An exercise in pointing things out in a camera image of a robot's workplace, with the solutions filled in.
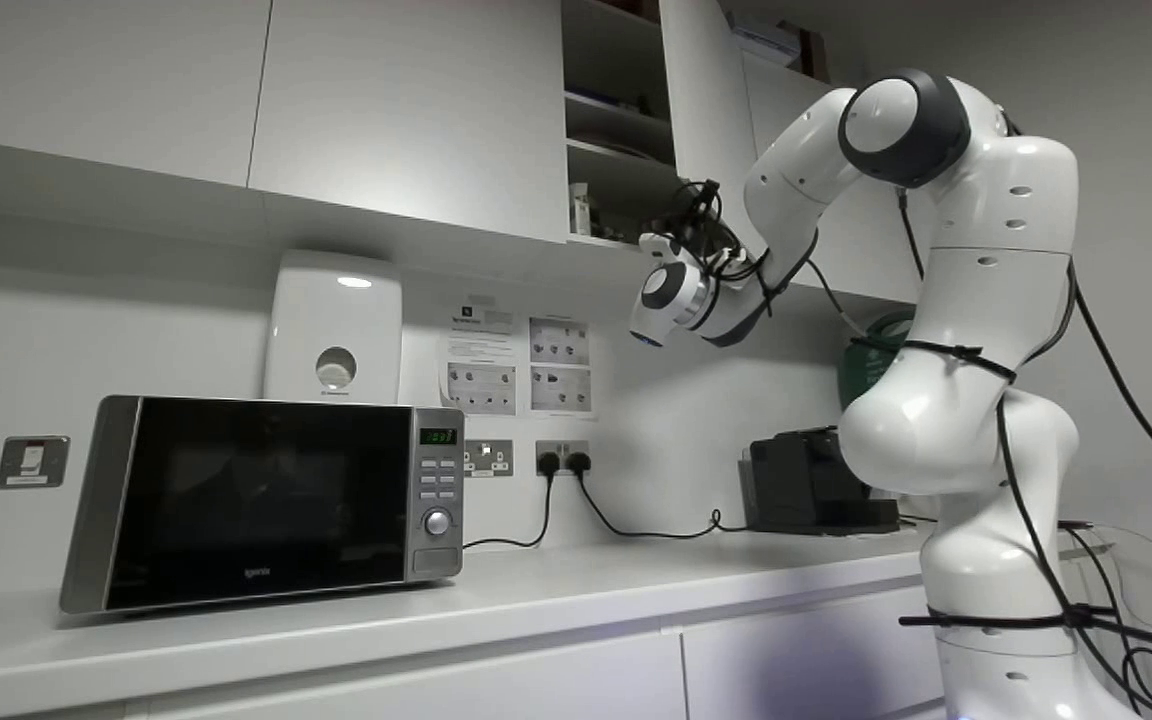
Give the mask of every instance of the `wire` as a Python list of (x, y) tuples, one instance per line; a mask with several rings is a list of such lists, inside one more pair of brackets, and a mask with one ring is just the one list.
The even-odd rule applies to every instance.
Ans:
[(505, 548), (541, 548), (548, 536), (548, 521), (551, 521), (551, 475), (543, 475), (543, 514), (541, 514), (541, 532), (534, 538), (516, 538), (516, 536), (482, 536), (470, 538), (465, 548), (486, 548), (486, 544), (505, 544)]
[(1060, 523), (1060, 526), (1087, 550), (1087, 560), (1092, 560), (1092, 566), (1095, 566), (1095, 577), (1101, 577), (1106, 599), (1110, 599), (1110, 617), (1123, 628), (1122, 596), (1113, 592), (1113, 581), (1110, 581), (1095, 548), (1083, 538), (1080, 526), (1072, 526), (1072, 523)]
[[(1053, 566), (1053, 560), (1049, 560), (1049, 550), (1043, 550), (1043, 538), (1041, 538), (1041, 532), (1035, 532), (1035, 523), (1031, 523), (1031, 514), (1027, 514), (1025, 493), (1022, 493), (1022, 482), (1017, 482), (1017, 460), (1014, 460), (1014, 436), (1008, 436), (1003, 398), (997, 402), (997, 428), (999, 428), (999, 453), (1003, 453), (1008, 488), (1014, 488), (1017, 513), (1022, 513), (1022, 521), (1025, 521), (1025, 532), (1027, 532), (1027, 544), (1031, 544), (1031, 560), (1035, 560), (1041, 577), (1049, 581), (1060, 613), (1072, 617), (1072, 599), (1068, 599), (1068, 592), (1060, 589), (1060, 577), (1057, 577), (1057, 566)], [(1083, 646), (1087, 646), (1087, 656), (1101, 665), (1101, 673), (1131, 701), (1131, 706), (1140, 705), (1140, 706), (1152, 713), (1152, 693), (1150, 693), (1150, 686), (1136, 693), (1131, 681), (1127, 681), (1127, 668), (1136, 668), (1131, 656), (1152, 656), (1152, 646), (1131, 646), (1127, 658), (1123, 658), (1123, 673), (1115, 673), (1115, 668), (1110, 665), (1110, 656), (1092, 642), (1092, 634), (1087, 634), (1083, 624), (1072, 624), (1072, 633), (1083, 640)]]
[(1122, 523), (1095, 523), (1092, 526), (1106, 544), (1113, 544), (1113, 548), (1123, 548), (1123, 538), (1110, 538), (1113, 532), (1122, 532), (1122, 536), (1131, 536), (1131, 538), (1140, 538), (1140, 544), (1150, 544), (1152, 548), (1152, 536), (1140, 536), (1140, 532), (1131, 532), (1131, 526), (1122, 526)]
[(611, 514), (599, 508), (599, 499), (594, 499), (589, 479), (583, 479), (589, 464), (568, 464), (568, 472), (578, 475), (578, 488), (580, 488), (583, 502), (599, 514), (599, 523), (606, 523), (611, 536), (636, 536), (636, 538), (700, 538), (700, 536), (713, 536), (713, 532), (747, 532), (747, 526), (729, 526), (719, 508), (709, 514), (709, 526), (700, 526), (700, 532), (636, 532), (636, 526), (622, 526), (622, 523), (611, 523)]
[(896, 188), (896, 209), (902, 209), (902, 222), (904, 222), (904, 244), (909, 244), (913, 267), (923, 281), (929, 267), (923, 267), (920, 240), (915, 240), (913, 220), (909, 220), (909, 191), (904, 188)]
[(826, 286), (826, 298), (831, 302), (831, 313), (843, 318), (843, 327), (853, 332), (853, 335), (865, 335), (865, 327), (853, 318), (853, 313), (839, 302), (839, 296), (831, 292), (831, 282), (827, 282), (827, 275), (826, 275), (826, 267), (815, 262), (815, 260), (806, 260), (809, 267), (811, 267), (811, 275), (819, 281), (819, 286)]
[(1083, 296), (1080, 275), (1077, 275), (1072, 262), (1068, 262), (1068, 282), (1072, 282), (1072, 296), (1077, 296), (1077, 302), (1080, 302), (1080, 317), (1083, 317), (1083, 322), (1087, 322), (1087, 332), (1092, 332), (1092, 340), (1095, 340), (1095, 349), (1101, 349), (1101, 360), (1106, 360), (1113, 383), (1122, 386), (1122, 394), (1123, 394), (1123, 402), (1131, 407), (1136, 423), (1140, 423), (1144, 436), (1152, 439), (1152, 423), (1150, 423), (1150, 414), (1140, 410), (1140, 402), (1136, 402), (1136, 394), (1131, 394), (1122, 363), (1113, 360), (1113, 352), (1110, 352), (1110, 345), (1106, 345), (1106, 335), (1101, 335), (1101, 327), (1095, 327), (1095, 317), (1092, 317), (1092, 306), (1087, 306), (1087, 296)]

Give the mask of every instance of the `microwave dial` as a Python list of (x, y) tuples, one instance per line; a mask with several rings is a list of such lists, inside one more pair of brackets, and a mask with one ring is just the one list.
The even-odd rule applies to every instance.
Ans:
[(424, 514), (424, 532), (429, 532), (431, 538), (445, 538), (445, 536), (453, 532), (453, 514), (448, 514), (448, 513), (429, 513), (429, 514)]

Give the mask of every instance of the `open cabinet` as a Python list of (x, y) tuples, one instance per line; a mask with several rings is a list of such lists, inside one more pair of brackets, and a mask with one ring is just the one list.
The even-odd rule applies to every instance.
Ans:
[(676, 197), (657, 0), (563, 0), (568, 232), (634, 244)]

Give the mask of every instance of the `wall socket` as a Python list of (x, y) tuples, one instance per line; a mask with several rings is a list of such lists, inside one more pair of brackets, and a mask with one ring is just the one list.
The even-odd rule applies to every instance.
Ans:
[(514, 414), (516, 370), (502, 363), (448, 363), (448, 407)]
[(514, 439), (465, 439), (465, 472), (471, 479), (514, 475)]
[(530, 318), (534, 363), (589, 363), (589, 322)]
[(589, 410), (594, 407), (589, 369), (534, 369), (534, 407)]
[(557, 453), (560, 455), (560, 467), (568, 464), (572, 453), (583, 453), (589, 455), (589, 439), (536, 439), (536, 464), (543, 453)]

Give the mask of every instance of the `kitchen counter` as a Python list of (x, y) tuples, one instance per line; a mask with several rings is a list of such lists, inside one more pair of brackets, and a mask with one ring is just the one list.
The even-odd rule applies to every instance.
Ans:
[(920, 532), (478, 548), (438, 589), (59, 624), (0, 596), (0, 716), (915, 585)]

